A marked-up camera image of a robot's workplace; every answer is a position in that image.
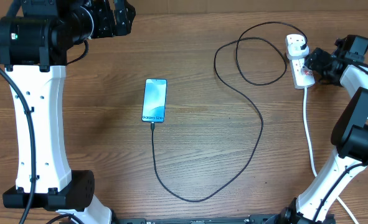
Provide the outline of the blue Galaxy smartphone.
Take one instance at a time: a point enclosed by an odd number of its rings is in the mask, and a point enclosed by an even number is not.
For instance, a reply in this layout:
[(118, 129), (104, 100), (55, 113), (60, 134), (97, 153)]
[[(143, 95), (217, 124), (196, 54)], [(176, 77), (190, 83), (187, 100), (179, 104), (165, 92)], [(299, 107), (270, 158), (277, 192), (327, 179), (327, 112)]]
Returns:
[(163, 123), (166, 110), (167, 80), (147, 79), (141, 119), (144, 122)]

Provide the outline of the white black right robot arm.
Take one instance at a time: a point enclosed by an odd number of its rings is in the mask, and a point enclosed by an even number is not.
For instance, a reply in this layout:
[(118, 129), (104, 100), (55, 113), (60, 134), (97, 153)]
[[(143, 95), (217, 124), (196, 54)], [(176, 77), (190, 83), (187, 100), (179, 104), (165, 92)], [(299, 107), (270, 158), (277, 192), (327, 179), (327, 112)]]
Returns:
[(328, 215), (350, 181), (368, 166), (368, 38), (347, 35), (333, 53), (310, 51), (306, 37), (286, 36), (286, 56), (297, 89), (314, 85), (313, 75), (346, 89), (351, 97), (331, 134), (334, 149), (311, 185), (267, 223), (335, 223)]

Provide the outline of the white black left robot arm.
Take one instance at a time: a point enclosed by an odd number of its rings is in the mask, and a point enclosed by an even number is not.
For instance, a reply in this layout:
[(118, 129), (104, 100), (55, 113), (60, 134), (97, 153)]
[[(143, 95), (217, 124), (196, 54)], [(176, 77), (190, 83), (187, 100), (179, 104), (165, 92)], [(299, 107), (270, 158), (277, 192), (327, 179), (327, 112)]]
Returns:
[(72, 223), (118, 221), (95, 196), (93, 172), (68, 164), (62, 99), (67, 51), (128, 35), (135, 15), (127, 0), (15, 0), (0, 19), (0, 74), (11, 87), (19, 150), (6, 208), (43, 208)]

